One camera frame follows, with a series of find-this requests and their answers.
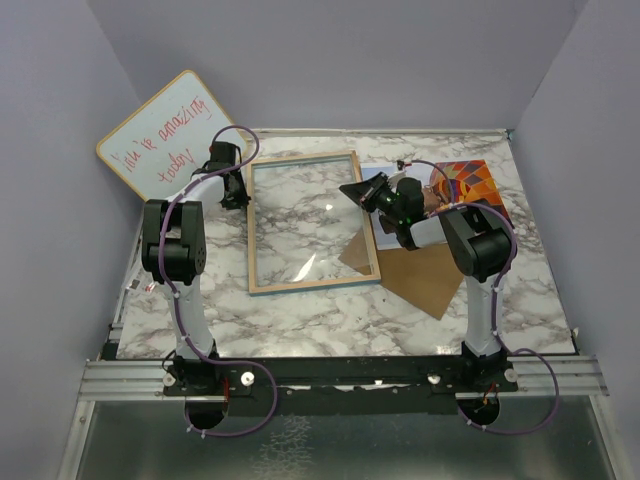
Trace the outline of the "hot air balloon photo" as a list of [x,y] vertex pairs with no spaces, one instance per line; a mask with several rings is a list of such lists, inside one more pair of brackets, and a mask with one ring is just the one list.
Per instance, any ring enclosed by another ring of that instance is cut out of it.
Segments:
[[384,173],[390,189],[396,192],[397,183],[402,178],[415,178],[421,182],[428,205],[426,215],[435,210],[445,210],[451,200],[455,203],[484,203],[510,220],[498,187],[488,164],[482,160],[461,160],[435,162],[433,165],[423,160],[399,160],[395,164],[366,164],[362,167],[362,178],[369,180],[378,173]]

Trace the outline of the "brown cardboard backing board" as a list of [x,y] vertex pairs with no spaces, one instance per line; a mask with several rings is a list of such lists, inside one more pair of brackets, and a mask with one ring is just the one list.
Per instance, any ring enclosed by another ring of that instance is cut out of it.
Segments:
[[377,259],[381,286],[437,320],[463,281],[446,244],[378,250]]

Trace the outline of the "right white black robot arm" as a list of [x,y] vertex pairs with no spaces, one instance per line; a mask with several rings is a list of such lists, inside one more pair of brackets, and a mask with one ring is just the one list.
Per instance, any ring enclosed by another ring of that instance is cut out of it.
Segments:
[[412,177],[392,183],[380,172],[370,179],[343,184],[339,191],[367,213],[377,213],[382,230],[409,251],[444,244],[464,276],[468,321],[459,367],[461,383],[481,391],[506,360],[500,337],[503,277],[517,253],[509,220],[486,200],[445,204]]

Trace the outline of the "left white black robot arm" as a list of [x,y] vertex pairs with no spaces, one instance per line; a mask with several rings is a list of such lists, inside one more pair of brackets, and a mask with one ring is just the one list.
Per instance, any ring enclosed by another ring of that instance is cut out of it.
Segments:
[[220,205],[244,209],[250,202],[240,170],[240,147],[214,141],[209,160],[191,175],[184,192],[148,200],[143,209],[141,262],[167,299],[176,337],[175,355],[195,361],[186,382],[206,395],[220,385],[215,340],[207,327],[201,274],[207,259],[205,214]]

